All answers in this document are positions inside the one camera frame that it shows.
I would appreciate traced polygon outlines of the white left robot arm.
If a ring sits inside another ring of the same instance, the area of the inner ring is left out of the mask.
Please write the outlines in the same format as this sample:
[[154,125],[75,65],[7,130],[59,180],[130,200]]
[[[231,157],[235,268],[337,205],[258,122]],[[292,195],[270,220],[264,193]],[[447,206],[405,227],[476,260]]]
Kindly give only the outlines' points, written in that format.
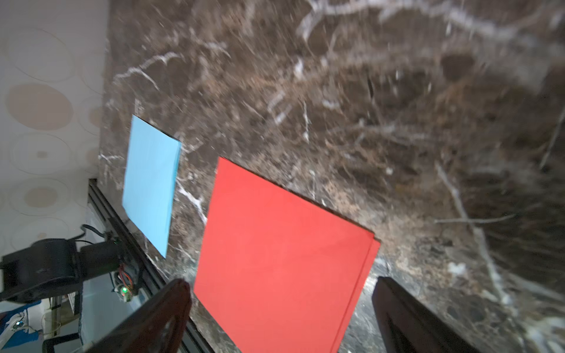
[[85,281],[118,270],[123,259],[112,241],[81,248],[62,238],[38,241],[1,259],[1,301],[29,304],[79,291]]

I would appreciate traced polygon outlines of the light blue paper sheet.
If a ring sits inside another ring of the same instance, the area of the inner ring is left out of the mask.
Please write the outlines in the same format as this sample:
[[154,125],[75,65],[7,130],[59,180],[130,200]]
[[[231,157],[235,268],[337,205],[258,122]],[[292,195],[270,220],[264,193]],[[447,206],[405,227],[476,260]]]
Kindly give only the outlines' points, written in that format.
[[129,220],[166,257],[181,142],[132,117],[122,207]]

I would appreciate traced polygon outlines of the red paper sheet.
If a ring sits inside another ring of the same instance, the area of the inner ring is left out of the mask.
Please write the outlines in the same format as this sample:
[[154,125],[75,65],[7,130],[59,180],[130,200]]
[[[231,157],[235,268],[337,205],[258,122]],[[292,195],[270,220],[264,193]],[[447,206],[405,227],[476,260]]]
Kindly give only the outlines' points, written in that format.
[[243,352],[330,352],[373,238],[222,158],[194,293]]
[[363,287],[365,286],[366,279],[369,276],[369,272],[371,271],[371,267],[373,266],[379,248],[380,242],[373,238],[371,240],[371,244],[369,246],[366,257],[363,260],[360,272],[356,278],[353,293],[350,297],[350,300],[348,301],[344,316],[341,320],[338,332],[330,349],[330,352],[332,353],[336,353],[338,351],[338,348],[340,347],[341,341],[343,340],[345,332],[347,331],[347,327],[355,311],[355,306],[357,305],[361,292],[363,291]]

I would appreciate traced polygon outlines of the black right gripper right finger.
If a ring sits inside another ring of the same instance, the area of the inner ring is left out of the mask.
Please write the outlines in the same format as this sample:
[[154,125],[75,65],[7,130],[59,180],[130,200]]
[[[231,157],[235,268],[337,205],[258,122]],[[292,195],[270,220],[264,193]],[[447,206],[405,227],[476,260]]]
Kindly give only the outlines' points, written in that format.
[[372,304],[387,352],[478,351],[390,277],[378,277]]

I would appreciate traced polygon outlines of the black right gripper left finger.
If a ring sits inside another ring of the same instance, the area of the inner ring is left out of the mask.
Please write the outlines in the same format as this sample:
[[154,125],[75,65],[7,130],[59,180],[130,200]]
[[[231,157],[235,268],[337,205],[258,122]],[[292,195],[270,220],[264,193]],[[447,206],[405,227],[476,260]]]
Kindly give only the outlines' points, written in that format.
[[189,283],[175,279],[88,351],[177,352],[191,307]]

